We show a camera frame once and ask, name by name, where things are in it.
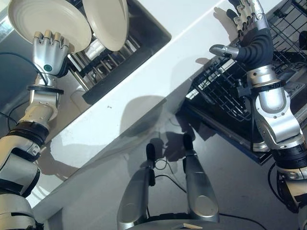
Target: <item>robot finger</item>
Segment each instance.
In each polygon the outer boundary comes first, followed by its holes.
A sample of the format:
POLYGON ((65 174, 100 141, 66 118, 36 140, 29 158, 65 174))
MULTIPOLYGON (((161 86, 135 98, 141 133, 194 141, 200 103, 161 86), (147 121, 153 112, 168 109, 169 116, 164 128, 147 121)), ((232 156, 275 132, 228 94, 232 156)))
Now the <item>robot finger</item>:
POLYGON ((248 0, 241 0, 241 5, 244 6, 244 12, 245 12, 245 15, 247 16, 247 18, 251 18, 252 15, 252 10, 251 10, 251 7, 250 7, 250 3, 248 0))
POLYGON ((61 48, 64 48, 64 46, 69 47, 69 40, 66 39, 65 37, 63 37, 63 40, 62 40, 62 47, 61 47, 61 48))
POLYGON ((238 18, 239 16, 231 9, 228 9, 226 12, 226 15, 228 18, 230 18, 230 20, 235 24, 235 26, 237 27, 237 23, 235 22, 235 18, 238 18))
POLYGON ((59 48, 61 48, 61 34, 56 32, 53 36, 53 43, 56 44, 59 48))
POLYGON ((44 38, 44 36, 41 32, 36 31, 34 33, 34 39, 33 39, 34 41, 41 43, 43 41, 43 38, 44 38))
POLYGON ((246 15, 246 12, 244 10, 244 6, 243 5, 238 5, 237 6, 237 10, 238 10, 238 12, 240 12, 240 19, 241 19, 241 21, 243 23, 243 30, 244 30, 244 29, 246 29, 248 17, 246 15))
POLYGON ((46 30, 44 34, 43 44, 47 44, 51 42, 52 32, 50 30, 46 30))
POLYGON ((235 24, 237 24, 236 29, 238 31, 242 31, 242 29, 243 29, 243 21, 241 20, 241 18, 240 17, 236 17, 236 18, 234 18, 234 21, 235 21, 235 24))
POLYGON ((240 0, 229 0, 229 2, 234 6, 236 12, 239 16, 241 16, 240 12, 238 11, 237 7, 241 4, 240 0))

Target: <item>dishwasher rack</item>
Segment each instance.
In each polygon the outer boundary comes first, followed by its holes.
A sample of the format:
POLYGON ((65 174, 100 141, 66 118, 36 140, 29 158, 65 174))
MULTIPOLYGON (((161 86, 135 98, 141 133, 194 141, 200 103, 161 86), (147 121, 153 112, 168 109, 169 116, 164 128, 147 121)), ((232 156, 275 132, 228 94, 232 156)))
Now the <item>dishwasher rack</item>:
MULTIPOLYGON (((286 69, 299 70, 306 65, 307 3, 306 0, 289 0, 268 17, 274 44, 273 65, 276 74, 286 69)), ((186 96, 192 100, 203 97, 208 106, 219 106, 225 113, 239 122, 251 119, 244 98, 235 98, 231 88, 238 81, 246 81, 244 64, 229 58, 214 57, 210 65, 193 81, 186 96)))
MULTIPOLYGON (((85 15, 81 0, 67 1, 85 15)), ((83 99, 88 104, 104 97, 171 39, 166 29, 137 0, 127 0, 127 5, 129 31, 121 50, 106 49, 93 33, 89 46, 93 48, 92 53, 85 49, 68 55, 69 70, 84 88, 83 99)))
MULTIPOLYGON (((96 38, 93 35, 92 42, 94 41, 96 41, 96 38)), ((69 69, 77 81, 82 85, 83 89, 89 91, 98 82, 105 79, 109 73, 127 60, 140 47, 141 44, 129 35, 121 50, 113 52, 104 49, 93 60, 90 60, 85 51, 69 54, 69 69)))

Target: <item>black cable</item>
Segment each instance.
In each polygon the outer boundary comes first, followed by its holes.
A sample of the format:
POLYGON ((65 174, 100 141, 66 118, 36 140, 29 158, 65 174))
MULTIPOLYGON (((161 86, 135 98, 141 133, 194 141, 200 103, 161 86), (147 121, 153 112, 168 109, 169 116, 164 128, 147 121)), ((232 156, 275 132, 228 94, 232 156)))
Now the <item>black cable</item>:
POLYGON ((279 187, 279 171, 278 170, 276 173, 276 188, 277 188, 278 196, 282 199, 282 194, 281 194, 280 187, 279 187))
POLYGON ((171 177, 169 177, 168 175, 164 175, 164 174, 162 174, 162 175, 157 175, 157 176, 155 176, 155 178, 158 178, 158 177, 167 177, 168 179, 170 179, 178 188, 180 188, 184 193, 187 193, 187 191, 184 189, 184 188, 182 188, 179 184, 177 184, 177 182, 176 181, 174 181, 171 177))
POLYGON ((167 162, 167 160, 163 160, 163 159, 158 159, 158 160, 156 160, 156 162, 155 162, 154 164, 155 164, 155 168, 156 168, 157 170, 164 170, 164 169, 167 167, 167 165, 169 165, 168 162, 167 162), (159 161, 164 161, 164 162, 165 162, 165 165, 164 165, 163 168, 157 168, 157 162, 159 162, 159 161))
POLYGON ((251 113, 251 119, 250 119, 250 151, 254 151, 254 131, 255 131, 255 111, 254 111, 254 102, 253 99, 248 97, 249 103, 250 103, 250 113, 251 113))
POLYGON ((35 69, 35 71, 40 75, 40 77, 43 79, 45 85, 48 85, 48 82, 47 80, 44 78, 43 74, 41 73, 41 71, 39 71, 39 69, 36 67, 36 65, 30 61, 29 59, 27 59, 26 57, 20 55, 20 54, 17 54, 17 53, 14 53, 14 52, 0 52, 0 55, 13 55, 13 56, 17 56, 19 58, 22 58, 23 60, 25 60, 26 62, 28 62, 29 64, 31 64, 33 66, 33 68, 35 69))
MULTIPOLYGON (((168 179, 170 179, 178 188, 180 188, 184 193, 187 193, 187 191, 185 189, 183 189, 180 185, 178 185, 172 178, 170 178, 168 175, 158 175, 156 176, 155 178, 157 177, 161 177, 161 176, 165 176, 167 177, 168 179)), ((219 213, 219 215, 221 216, 225 216, 225 217, 233 217, 233 218, 238 218, 238 219, 244 219, 244 220, 248 220, 248 221, 251 221, 255 224, 258 224, 259 226, 261 226, 264 230, 267 230, 262 224, 260 224, 259 222, 253 220, 253 219, 250 219, 250 218, 246 218, 246 217, 240 217, 240 216, 235 216, 235 215, 229 215, 229 214, 225 214, 225 213, 219 213)))
POLYGON ((221 216, 225 216, 225 217, 233 217, 233 218, 238 218, 238 219, 244 219, 244 220, 248 220, 251 221, 255 224, 258 224, 259 226, 261 226, 264 230, 267 230, 262 224, 260 224, 259 222, 250 219, 250 218, 246 218, 246 217, 239 217, 239 216, 235 216, 235 215, 229 215, 229 214, 225 214, 225 213, 220 213, 221 216))
POLYGON ((15 124, 17 124, 17 121, 16 121, 15 119, 13 119, 13 118, 11 118, 10 116, 4 114, 3 112, 0 112, 0 115, 4 116, 4 117, 7 118, 8 120, 11 120, 11 121, 15 122, 15 124))
POLYGON ((272 186, 272 184, 271 184, 271 172, 272 172, 273 168, 275 167, 275 165, 276 165, 276 163, 274 162, 274 164, 272 164, 272 166, 270 167, 270 169, 269 169, 269 171, 268 171, 268 183, 269 183, 269 186, 270 186, 271 191, 272 191, 273 194, 276 196, 276 198, 277 198, 280 202, 282 202, 284 205, 286 205, 286 204, 284 203, 284 201, 276 194, 276 192, 275 192, 275 190, 273 189, 273 186, 272 186))
POLYGON ((168 163, 167 159, 166 159, 166 160, 164 160, 164 159, 158 159, 155 163, 157 163, 158 161, 164 161, 164 162, 165 162, 165 167, 162 168, 162 169, 159 169, 159 168, 156 167, 157 170, 163 170, 163 169, 165 169, 166 166, 168 165, 168 167, 169 167, 171 173, 174 174, 174 172, 173 172, 173 170, 172 170, 172 167, 171 167, 171 165, 168 163))
POLYGON ((150 218, 148 206, 147 206, 147 215, 148 215, 148 218, 150 218))
MULTIPOLYGON (((29 102, 29 100, 27 100, 27 101, 25 101, 25 102, 22 102, 21 104, 15 106, 15 107, 9 112, 8 117, 11 117, 11 114, 12 114, 12 112, 13 112, 15 109, 17 109, 17 108, 19 108, 20 106, 26 104, 27 102, 29 102)), ((7 119, 6 121, 7 121, 8 130, 10 131, 10 130, 11 130, 11 127, 10 127, 10 120, 7 119)))

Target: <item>robotic hand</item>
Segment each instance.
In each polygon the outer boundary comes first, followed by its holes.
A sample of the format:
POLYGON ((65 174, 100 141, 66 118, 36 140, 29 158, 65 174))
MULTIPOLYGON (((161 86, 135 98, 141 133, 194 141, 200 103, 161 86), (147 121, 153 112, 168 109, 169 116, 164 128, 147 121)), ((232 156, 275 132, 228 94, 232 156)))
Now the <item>robotic hand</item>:
POLYGON ((30 90, 30 105, 17 126, 0 139, 0 229, 40 230, 25 199, 35 187, 40 170, 33 162, 40 156, 48 134, 48 122, 58 113, 55 76, 65 74, 69 42, 59 33, 36 32, 33 62, 41 70, 30 90))
POLYGON ((45 35, 35 32, 33 39, 33 62, 43 73, 46 80, 62 77, 67 74, 68 39, 60 33, 52 34, 46 30, 45 35))
POLYGON ((290 97, 276 78, 273 42, 258 0, 229 0, 238 15, 227 16, 238 30, 239 48, 213 45, 210 52, 232 58, 247 67, 252 88, 252 109, 260 134, 272 149, 281 179, 279 193, 292 212, 299 213, 300 228, 307 228, 307 145, 298 121, 290 110, 290 97))

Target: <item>black wire rack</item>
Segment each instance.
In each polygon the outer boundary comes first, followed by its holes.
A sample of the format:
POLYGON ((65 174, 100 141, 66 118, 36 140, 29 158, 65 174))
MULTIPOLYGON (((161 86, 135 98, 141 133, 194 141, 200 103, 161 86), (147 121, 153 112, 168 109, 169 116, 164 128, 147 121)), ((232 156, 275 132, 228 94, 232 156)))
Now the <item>black wire rack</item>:
MULTIPOLYGON (((274 44, 273 65, 276 74, 285 69, 299 69, 306 65, 307 51, 307 1, 289 0, 268 17, 274 44)), ((193 81, 187 94, 192 100, 201 94, 204 102, 218 105, 239 122, 250 120, 245 99, 234 98, 230 89, 238 80, 246 80, 244 64, 228 58, 214 57, 211 64, 193 81)))

